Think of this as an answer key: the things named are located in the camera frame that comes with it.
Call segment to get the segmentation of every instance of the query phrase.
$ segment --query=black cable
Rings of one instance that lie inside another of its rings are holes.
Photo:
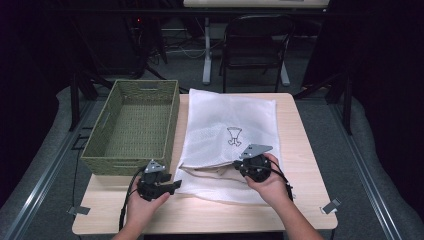
[[[119,231],[121,231],[121,229],[124,227],[124,218],[125,218],[125,212],[126,212],[126,209],[127,209],[128,198],[130,197],[130,195],[133,192],[136,191],[136,190],[134,190],[134,191],[131,192],[131,188],[132,188],[132,185],[134,184],[134,180],[140,172],[142,172],[146,169],[146,167],[147,166],[144,166],[144,167],[141,167],[137,170],[137,172],[134,174],[134,176],[131,179],[130,185],[128,186],[127,194],[125,196],[124,206],[122,206],[121,215],[119,216]]]
[[[77,181],[77,173],[78,173],[78,163],[79,163],[79,158],[81,155],[81,150],[85,148],[85,144],[87,143],[88,140],[85,140],[82,144],[80,149],[78,149],[78,154],[77,154],[77,159],[76,159],[76,163],[75,163],[75,172],[74,172],[74,183],[72,184],[72,207],[75,208],[75,186],[76,186],[76,181]]]
[[[284,182],[286,183],[286,190],[287,190],[287,194],[288,194],[290,200],[293,201],[293,193],[292,193],[292,190],[291,190],[292,189],[292,186],[290,185],[290,182],[287,180],[286,176],[284,176],[284,173],[283,173],[283,171],[281,171],[281,168],[274,161],[271,161],[271,160],[269,160],[269,161],[271,163],[275,164],[278,167],[278,170],[280,170],[280,172],[277,171],[277,170],[275,170],[275,169],[267,168],[267,167],[263,167],[263,166],[249,165],[249,167],[263,169],[263,170],[268,170],[268,171],[274,172],[278,176],[280,176],[284,180]]]

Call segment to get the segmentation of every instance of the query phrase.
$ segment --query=black chair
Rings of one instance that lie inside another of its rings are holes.
[[[286,15],[245,15],[232,20],[225,30],[219,75],[226,92],[228,69],[278,68],[275,92],[281,81],[284,53],[295,28]]]

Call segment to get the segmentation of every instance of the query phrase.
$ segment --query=white mesh laundry bag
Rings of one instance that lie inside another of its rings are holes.
[[[250,144],[272,146],[280,159],[276,101],[190,89],[177,193],[233,203],[265,203],[231,165]]]

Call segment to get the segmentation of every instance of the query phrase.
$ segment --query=table surface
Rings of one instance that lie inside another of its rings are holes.
[[[293,97],[286,93],[234,94],[277,101],[280,151],[286,177],[293,186],[296,206],[316,229],[334,229],[334,213],[320,207],[330,202],[321,173],[309,144]],[[175,173],[181,157],[188,119],[188,94],[180,95],[170,172]],[[78,214],[72,230],[77,235],[115,234],[131,176],[92,175],[81,206],[88,215]],[[282,231],[274,210],[265,205],[239,205],[206,201],[175,194],[156,212],[145,234],[229,233]]]
[[[326,8],[330,0],[184,0],[185,7]]]

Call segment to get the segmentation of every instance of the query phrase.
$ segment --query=wicker basket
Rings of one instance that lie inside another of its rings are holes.
[[[117,80],[81,159],[96,175],[131,176],[151,159],[169,170],[178,81]]]

